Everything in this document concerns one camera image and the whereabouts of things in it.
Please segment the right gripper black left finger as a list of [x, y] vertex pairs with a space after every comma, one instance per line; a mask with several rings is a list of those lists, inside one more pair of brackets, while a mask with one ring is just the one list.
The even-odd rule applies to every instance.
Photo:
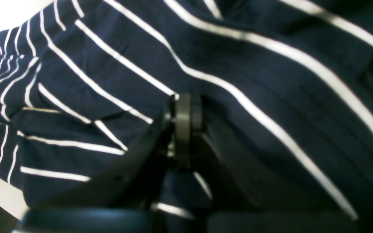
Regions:
[[31, 208], [15, 233], [167, 233], [165, 175], [190, 168], [190, 94], [171, 97], [129, 150], [97, 176]]

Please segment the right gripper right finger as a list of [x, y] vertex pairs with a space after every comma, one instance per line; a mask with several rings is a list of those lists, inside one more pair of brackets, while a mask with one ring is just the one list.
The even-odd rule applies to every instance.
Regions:
[[373, 213], [354, 220], [274, 171], [198, 95], [190, 96], [190, 156], [212, 190], [208, 227], [217, 233], [373, 233]]

